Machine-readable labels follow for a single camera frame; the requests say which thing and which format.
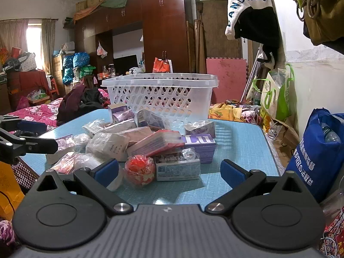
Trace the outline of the pink foam mat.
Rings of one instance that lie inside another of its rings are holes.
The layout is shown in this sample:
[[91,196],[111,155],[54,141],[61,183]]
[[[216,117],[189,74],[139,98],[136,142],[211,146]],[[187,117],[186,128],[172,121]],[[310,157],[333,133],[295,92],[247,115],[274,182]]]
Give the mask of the pink foam mat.
[[207,74],[218,77],[213,89],[212,104],[227,100],[239,101],[246,86],[247,62],[242,58],[207,58]]

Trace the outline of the red ball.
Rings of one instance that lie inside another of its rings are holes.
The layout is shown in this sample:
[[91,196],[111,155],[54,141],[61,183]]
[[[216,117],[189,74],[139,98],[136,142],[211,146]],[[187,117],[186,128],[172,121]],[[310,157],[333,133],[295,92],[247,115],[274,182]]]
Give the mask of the red ball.
[[155,179],[156,165],[145,155],[129,157],[124,165],[126,180],[135,186],[149,185]]

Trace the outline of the pink red flat pack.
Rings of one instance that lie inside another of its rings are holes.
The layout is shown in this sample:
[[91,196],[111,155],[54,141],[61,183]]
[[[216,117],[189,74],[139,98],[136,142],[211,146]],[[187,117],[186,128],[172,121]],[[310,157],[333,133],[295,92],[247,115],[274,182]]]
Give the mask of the pink red flat pack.
[[126,152],[129,157],[135,155],[151,157],[169,149],[183,147],[183,145],[184,141],[178,131],[159,130],[128,147]]

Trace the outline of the white tissue pack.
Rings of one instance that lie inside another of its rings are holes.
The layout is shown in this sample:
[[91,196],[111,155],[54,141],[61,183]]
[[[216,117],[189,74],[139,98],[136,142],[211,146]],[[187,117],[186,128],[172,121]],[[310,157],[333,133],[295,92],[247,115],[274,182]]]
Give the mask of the white tissue pack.
[[86,145],[86,153],[93,154],[97,158],[114,158],[124,161],[127,157],[126,149],[129,138],[116,133],[96,133]]

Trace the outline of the dark red wooden wardrobe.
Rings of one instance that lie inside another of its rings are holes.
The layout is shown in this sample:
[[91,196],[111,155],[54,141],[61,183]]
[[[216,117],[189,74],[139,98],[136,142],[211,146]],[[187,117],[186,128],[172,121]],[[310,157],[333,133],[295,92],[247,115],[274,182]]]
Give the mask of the dark red wooden wardrobe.
[[147,72],[156,58],[172,61],[177,73],[195,72],[191,0],[127,0],[123,8],[98,7],[76,21],[75,50],[90,55],[98,70],[114,59],[115,35],[141,29]]

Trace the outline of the pink floral bedding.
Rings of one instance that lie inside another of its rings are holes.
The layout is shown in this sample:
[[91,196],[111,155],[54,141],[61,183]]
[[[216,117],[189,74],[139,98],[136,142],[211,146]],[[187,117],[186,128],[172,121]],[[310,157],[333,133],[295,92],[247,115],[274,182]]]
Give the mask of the pink floral bedding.
[[57,115],[62,98],[58,98],[49,104],[41,104],[33,107],[23,108],[8,115],[17,116],[21,119],[33,122],[40,122],[47,125],[50,131],[57,127]]

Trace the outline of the dark clothes pile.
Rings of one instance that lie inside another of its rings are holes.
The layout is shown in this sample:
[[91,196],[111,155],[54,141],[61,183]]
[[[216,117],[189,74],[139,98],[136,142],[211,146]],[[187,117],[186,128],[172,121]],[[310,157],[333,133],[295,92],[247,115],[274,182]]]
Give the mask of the dark clothes pile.
[[79,84],[63,97],[58,108],[57,126],[109,105],[110,99],[101,93],[101,89]]

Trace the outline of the yellow blanket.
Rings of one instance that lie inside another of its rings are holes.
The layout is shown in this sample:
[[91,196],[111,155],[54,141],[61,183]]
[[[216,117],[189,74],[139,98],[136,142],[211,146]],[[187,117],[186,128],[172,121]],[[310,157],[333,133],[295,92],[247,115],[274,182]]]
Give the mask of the yellow blanket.
[[208,118],[222,121],[241,121],[242,108],[226,103],[219,103],[210,106]]

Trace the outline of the orange white hanging bag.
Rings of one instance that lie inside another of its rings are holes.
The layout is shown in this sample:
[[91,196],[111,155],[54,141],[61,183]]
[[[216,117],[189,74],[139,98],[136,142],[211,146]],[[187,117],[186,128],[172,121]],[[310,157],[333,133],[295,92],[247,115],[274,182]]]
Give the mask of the orange white hanging bag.
[[153,63],[153,73],[172,73],[173,66],[170,59],[159,59],[155,58]]

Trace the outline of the window curtain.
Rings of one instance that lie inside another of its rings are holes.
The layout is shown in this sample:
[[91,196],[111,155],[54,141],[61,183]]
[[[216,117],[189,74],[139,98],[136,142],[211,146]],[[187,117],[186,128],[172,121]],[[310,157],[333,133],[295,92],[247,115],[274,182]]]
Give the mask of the window curtain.
[[1,48],[13,47],[35,54],[35,63],[46,74],[52,73],[55,46],[55,19],[7,19],[1,21]]

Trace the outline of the white plastic laundry basket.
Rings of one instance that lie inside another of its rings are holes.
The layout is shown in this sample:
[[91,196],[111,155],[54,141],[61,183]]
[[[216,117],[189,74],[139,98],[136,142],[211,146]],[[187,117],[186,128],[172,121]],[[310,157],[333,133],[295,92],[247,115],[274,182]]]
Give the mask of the white plastic laundry basket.
[[175,129],[206,120],[216,75],[200,73],[140,73],[103,80],[112,104],[124,103],[167,118]]

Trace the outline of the purple Lux soap box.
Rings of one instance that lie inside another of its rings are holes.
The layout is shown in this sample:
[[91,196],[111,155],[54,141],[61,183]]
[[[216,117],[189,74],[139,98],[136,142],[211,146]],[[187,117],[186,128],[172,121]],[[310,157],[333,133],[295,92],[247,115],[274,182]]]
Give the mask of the purple Lux soap box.
[[210,134],[183,135],[185,148],[194,148],[199,155],[201,164],[210,164],[213,161],[216,142]]

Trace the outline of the black television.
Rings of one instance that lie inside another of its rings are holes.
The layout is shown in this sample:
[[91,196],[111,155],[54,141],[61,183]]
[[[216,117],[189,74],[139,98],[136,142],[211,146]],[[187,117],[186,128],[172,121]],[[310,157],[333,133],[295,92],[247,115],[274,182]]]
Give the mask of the black television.
[[117,75],[126,75],[131,68],[138,67],[137,56],[129,55],[113,59],[115,73]]

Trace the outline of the white blue medicine box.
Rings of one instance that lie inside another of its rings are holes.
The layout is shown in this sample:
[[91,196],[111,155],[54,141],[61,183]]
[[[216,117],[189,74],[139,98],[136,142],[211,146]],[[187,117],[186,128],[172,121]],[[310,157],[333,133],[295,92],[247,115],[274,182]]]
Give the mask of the white blue medicine box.
[[193,148],[157,155],[153,160],[156,180],[160,182],[194,180],[201,175],[201,161]]

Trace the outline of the brown hanging bag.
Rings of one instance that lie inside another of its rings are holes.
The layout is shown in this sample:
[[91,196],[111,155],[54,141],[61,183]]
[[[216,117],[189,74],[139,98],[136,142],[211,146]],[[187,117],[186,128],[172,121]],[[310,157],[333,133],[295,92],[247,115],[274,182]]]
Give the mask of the brown hanging bag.
[[305,26],[313,45],[343,37],[343,0],[306,0]]

